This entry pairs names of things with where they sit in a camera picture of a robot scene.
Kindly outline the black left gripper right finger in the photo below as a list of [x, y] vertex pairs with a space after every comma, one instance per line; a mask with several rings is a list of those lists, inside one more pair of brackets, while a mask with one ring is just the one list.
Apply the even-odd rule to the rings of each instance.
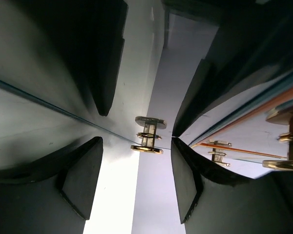
[[293, 172], [256, 179], [171, 140], [179, 217], [188, 234], [293, 234]]

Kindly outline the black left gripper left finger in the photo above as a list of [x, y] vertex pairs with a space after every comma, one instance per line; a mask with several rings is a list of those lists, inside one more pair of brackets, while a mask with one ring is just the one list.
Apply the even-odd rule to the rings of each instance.
[[81, 234], [90, 219], [103, 139], [76, 140], [0, 170], [0, 234]]

